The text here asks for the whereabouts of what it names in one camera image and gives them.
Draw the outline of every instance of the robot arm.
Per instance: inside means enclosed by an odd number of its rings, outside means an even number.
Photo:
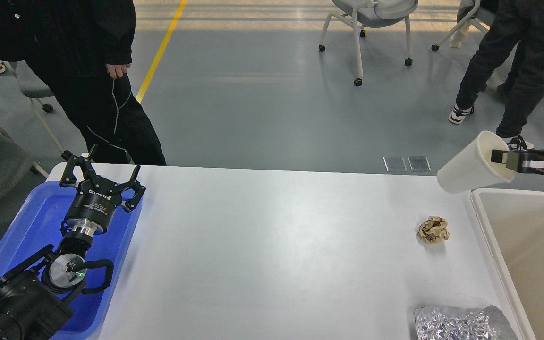
[[[80,293],[94,294],[108,288],[112,281],[110,260],[85,261],[85,254],[95,235],[103,234],[117,206],[126,212],[138,205],[145,187],[137,180],[140,166],[126,183],[115,183],[96,174],[87,157],[65,151],[67,160],[61,187],[75,187],[77,194],[64,220],[58,249],[47,245],[0,278],[0,340],[46,340],[52,337],[72,316],[69,304]],[[73,170],[79,166],[84,180],[77,183]],[[132,189],[134,196],[123,200],[121,193]],[[105,268],[104,282],[86,288],[89,269]]]
[[[544,150],[493,150],[490,161],[505,164],[508,169],[521,174],[544,175]]]

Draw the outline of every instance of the shoe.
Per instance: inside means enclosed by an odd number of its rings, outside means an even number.
[[[511,89],[507,90],[507,85],[505,85],[505,83],[503,83],[503,84],[500,84],[499,86],[497,86],[496,92],[501,97],[501,99],[503,101],[506,101],[507,98],[509,97],[509,92],[511,92]]]
[[[455,107],[453,108],[452,112],[449,115],[449,122],[459,125],[463,122],[463,119],[466,116],[471,116],[473,114],[473,106],[467,109],[460,109],[458,105],[455,104]]]
[[[526,142],[521,135],[516,137],[503,138],[503,141],[509,147],[509,150],[518,151],[518,150],[531,150],[535,148],[535,145],[531,142]]]

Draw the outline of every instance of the black sneaker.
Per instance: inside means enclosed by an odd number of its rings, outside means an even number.
[[[531,142],[526,142],[521,135],[516,137],[503,138],[503,141],[509,147],[509,150],[518,151],[518,150],[531,150],[535,148],[535,145]]]
[[[511,92],[511,88],[508,89],[507,88],[507,85],[505,85],[505,83],[503,84],[500,84],[499,86],[497,86],[497,94],[501,97],[501,99],[503,101],[506,101],[507,98],[509,97],[509,93]]]

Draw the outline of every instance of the white paper cup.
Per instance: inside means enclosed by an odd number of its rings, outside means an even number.
[[[509,150],[503,139],[490,131],[482,131],[442,169],[438,170],[438,183],[451,194],[485,187],[496,183],[509,183],[516,176],[505,164],[492,163],[492,150]]]

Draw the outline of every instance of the chair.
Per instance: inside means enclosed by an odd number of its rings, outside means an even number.
[[[22,151],[22,149],[17,146],[16,144],[14,144],[13,142],[13,139],[11,138],[11,136],[9,135],[9,133],[7,133],[6,130],[3,129],[3,127],[1,127],[0,125],[0,133],[8,138],[9,140],[9,145],[11,145],[11,147],[8,147],[6,149],[11,149],[11,153],[13,153],[14,155],[17,155],[18,157],[20,157],[20,159],[27,159],[29,164],[32,163],[32,167],[30,168],[30,170],[36,174],[41,174],[41,176],[47,178],[49,176],[48,172],[46,170],[44,170],[44,168],[41,167],[41,165],[39,165],[37,162],[33,161],[33,160],[30,160],[28,159],[28,154],[24,151]],[[9,159],[10,161],[12,161],[13,159],[15,159],[15,156],[11,156],[11,155],[8,155],[6,157],[3,157],[3,159]],[[8,170],[11,170],[11,174],[15,174],[17,172],[16,168],[14,166],[9,166],[9,165],[6,165],[3,167],[4,169],[8,169]]]
[[[408,58],[404,61],[404,65],[410,66],[413,64],[412,47],[410,44],[410,13],[417,9],[417,0],[333,0],[333,4],[343,11],[331,12],[326,17],[322,36],[318,49],[324,52],[326,47],[323,44],[324,35],[329,27],[331,17],[336,17],[339,21],[352,27],[354,30],[354,42],[356,43],[356,62],[358,65],[358,77],[354,79],[355,86],[362,85],[362,56],[360,55],[360,39],[359,37],[366,36],[365,28],[380,28],[391,26],[404,19],[406,24],[406,44],[408,48]]]
[[[449,30],[448,33],[446,33],[440,41],[437,43],[434,43],[432,45],[432,51],[436,52],[440,49],[440,45],[442,45],[446,39],[449,39],[449,37],[453,36],[454,33],[455,37],[453,39],[455,41],[451,41],[452,47],[460,47],[460,41],[462,41],[466,34],[467,30],[469,29],[470,25],[473,25],[475,28],[480,30],[482,33],[486,34],[488,33],[488,28],[486,28],[484,25],[492,25],[495,17],[495,13],[490,11],[489,9],[485,9],[484,7],[480,7],[481,0],[474,0],[473,2],[473,8],[467,15],[465,15],[457,24]]]
[[[47,113],[52,113],[54,111],[54,107],[50,104],[43,103],[41,98],[53,97],[54,93],[50,90],[49,86],[43,83],[43,81],[41,81],[41,79],[39,79],[39,77],[37,77],[37,75],[33,73],[33,71],[30,69],[28,64],[26,64],[26,62],[6,62],[6,65],[16,77],[20,91],[22,92],[24,97],[28,98],[28,103],[31,106],[31,110],[37,117],[37,120],[39,120],[41,125],[43,125],[43,128],[45,129],[45,131],[47,131],[47,134],[52,139],[52,142],[54,142],[54,144],[56,145],[56,148],[58,148],[60,153],[63,153],[64,148],[62,148],[62,145],[58,141],[58,138],[56,138],[50,127],[47,125],[47,122],[45,122],[45,119],[43,119],[42,114],[39,112],[37,106],[33,101],[37,101],[41,105],[43,111]]]

